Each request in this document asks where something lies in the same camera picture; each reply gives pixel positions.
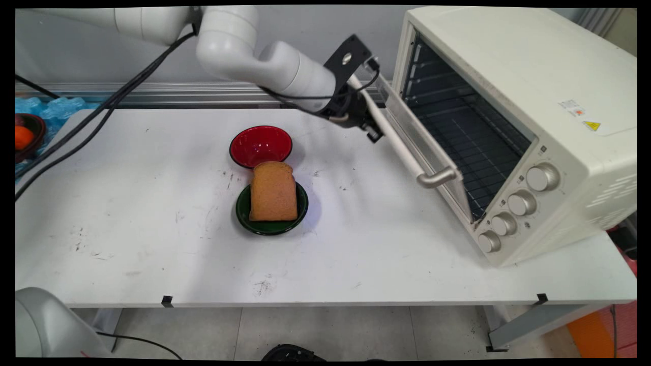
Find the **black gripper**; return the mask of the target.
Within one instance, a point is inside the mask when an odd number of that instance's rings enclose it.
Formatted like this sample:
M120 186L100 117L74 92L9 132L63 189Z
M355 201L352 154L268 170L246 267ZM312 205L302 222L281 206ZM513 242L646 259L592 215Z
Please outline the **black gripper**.
M318 116L341 128L360 128L366 132L372 143L377 143L384 134L373 119L367 119L368 104L361 93L335 97Z

